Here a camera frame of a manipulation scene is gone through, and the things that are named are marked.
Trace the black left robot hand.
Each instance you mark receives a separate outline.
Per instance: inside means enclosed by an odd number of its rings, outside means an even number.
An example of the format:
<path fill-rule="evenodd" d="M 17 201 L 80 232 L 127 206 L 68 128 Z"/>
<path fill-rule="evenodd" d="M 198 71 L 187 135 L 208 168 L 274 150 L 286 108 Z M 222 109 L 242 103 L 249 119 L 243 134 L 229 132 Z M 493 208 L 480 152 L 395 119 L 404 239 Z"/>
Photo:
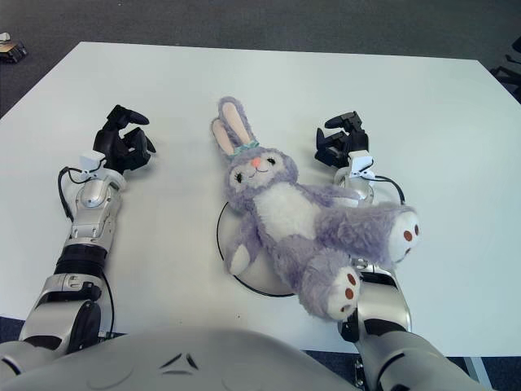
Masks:
<path fill-rule="evenodd" d="M 116 105 L 94 139 L 93 150 L 105 155 L 104 168 L 119 174 L 143 167 L 151 153 L 156 153 L 152 141 L 140 127 L 120 136 L 120 131 L 128 124 L 148 125 L 149 120 L 138 112 Z"/>

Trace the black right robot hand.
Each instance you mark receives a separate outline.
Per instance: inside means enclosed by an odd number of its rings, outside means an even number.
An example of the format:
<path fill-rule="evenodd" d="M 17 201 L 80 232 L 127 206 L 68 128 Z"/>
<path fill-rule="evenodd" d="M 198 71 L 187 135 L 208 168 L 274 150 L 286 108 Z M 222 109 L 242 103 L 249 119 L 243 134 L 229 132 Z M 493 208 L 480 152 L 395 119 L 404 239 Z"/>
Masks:
<path fill-rule="evenodd" d="M 350 152 L 369 151 L 369 138 L 361 127 L 362 120 L 357 112 L 348 112 L 335 116 L 325 122 L 329 129 L 341 131 L 325 136 L 321 128 L 316 133 L 316 153 L 314 158 L 327 166 L 338 169 L 348 167 Z"/>

